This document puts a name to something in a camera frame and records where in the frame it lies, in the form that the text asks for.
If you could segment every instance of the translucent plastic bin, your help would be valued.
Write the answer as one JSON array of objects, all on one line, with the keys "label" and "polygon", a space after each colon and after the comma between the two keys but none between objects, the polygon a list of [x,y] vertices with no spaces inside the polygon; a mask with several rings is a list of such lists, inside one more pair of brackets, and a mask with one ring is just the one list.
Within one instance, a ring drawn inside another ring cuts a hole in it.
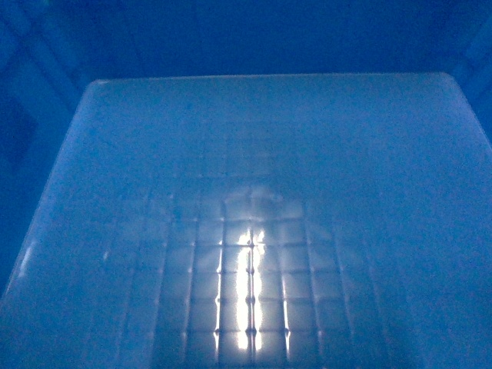
[{"label": "translucent plastic bin", "polygon": [[96,81],[0,364],[490,367],[491,190],[448,75]]}]

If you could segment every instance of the plastic container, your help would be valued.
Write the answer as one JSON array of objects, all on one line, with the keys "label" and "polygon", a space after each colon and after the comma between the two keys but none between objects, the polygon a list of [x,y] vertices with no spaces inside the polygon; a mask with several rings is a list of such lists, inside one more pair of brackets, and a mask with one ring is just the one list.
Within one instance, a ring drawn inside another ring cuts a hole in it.
[{"label": "plastic container", "polygon": [[89,85],[2,367],[489,367],[492,151],[444,74]]}]

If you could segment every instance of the grid pattern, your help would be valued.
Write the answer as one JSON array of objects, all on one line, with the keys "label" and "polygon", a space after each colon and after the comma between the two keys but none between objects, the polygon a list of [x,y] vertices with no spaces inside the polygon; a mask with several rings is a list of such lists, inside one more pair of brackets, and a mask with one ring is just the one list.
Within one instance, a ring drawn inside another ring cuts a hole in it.
[{"label": "grid pattern", "polygon": [[135,267],[119,363],[390,367],[371,247],[313,193],[321,139],[186,139],[150,188],[122,195],[115,249],[138,252],[120,250]]}]

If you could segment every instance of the blue plastic surface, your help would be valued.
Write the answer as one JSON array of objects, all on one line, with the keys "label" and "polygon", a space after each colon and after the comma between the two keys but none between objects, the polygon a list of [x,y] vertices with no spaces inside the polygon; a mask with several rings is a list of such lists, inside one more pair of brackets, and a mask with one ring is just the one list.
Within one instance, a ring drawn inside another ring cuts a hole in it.
[{"label": "blue plastic surface", "polygon": [[489,367],[492,151],[448,75],[97,81],[2,367]]}]

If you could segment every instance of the frosted plastic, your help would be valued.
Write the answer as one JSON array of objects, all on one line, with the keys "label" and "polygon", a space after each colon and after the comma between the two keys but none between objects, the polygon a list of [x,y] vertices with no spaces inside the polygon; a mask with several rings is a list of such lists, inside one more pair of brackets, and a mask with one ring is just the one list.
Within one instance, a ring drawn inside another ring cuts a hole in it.
[{"label": "frosted plastic", "polygon": [[444,74],[96,81],[2,367],[490,367],[492,152]]}]

